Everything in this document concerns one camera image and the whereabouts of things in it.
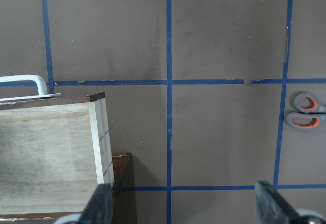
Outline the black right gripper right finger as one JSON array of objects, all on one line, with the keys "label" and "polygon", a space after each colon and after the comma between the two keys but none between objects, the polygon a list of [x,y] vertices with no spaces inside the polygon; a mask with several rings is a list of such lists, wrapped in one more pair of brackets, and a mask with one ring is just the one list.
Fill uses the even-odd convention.
[{"label": "black right gripper right finger", "polygon": [[255,211],[260,223],[300,223],[300,215],[267,181],[255,183]]}]

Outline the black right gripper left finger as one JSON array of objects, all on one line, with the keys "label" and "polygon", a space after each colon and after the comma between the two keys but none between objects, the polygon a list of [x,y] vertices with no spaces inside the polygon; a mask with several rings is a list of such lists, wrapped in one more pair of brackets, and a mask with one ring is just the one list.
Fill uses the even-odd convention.
[{"label": "black right gripper left finger", "polygon": [[109,183],[99,184],[84,211],[79,223],[110,224],[113,220],[112,188]]}]

